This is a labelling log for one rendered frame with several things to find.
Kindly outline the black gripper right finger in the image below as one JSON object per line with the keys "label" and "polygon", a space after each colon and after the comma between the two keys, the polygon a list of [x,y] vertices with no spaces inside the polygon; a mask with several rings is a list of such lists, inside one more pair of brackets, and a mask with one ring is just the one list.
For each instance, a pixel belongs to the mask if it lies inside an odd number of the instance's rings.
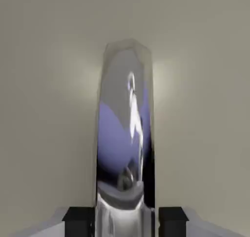
{"label": "black gripper right finger", "polygon": [[183,207],[160,207],[158,237],[227,237],[227,231]]}

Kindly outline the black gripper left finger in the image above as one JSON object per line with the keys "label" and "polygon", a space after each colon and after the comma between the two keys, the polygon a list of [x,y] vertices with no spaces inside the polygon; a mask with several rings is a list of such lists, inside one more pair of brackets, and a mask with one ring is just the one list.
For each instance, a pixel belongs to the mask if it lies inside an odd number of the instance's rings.
{"label": "black gripper left finger", "polygon": [[96,237],[95,209],[59,208],[50,219],[24,230],[22,237]]}

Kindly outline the beige cabinet door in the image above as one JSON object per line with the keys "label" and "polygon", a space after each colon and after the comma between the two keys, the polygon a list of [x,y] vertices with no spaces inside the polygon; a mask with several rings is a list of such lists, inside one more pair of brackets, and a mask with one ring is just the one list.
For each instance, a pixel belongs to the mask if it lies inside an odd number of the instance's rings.
{"label": "beige cabinet door", "polygon": [[0,237],[93,202],[109,42],[152,52],[156,205],[250,237],[250,0],[0,0]]}

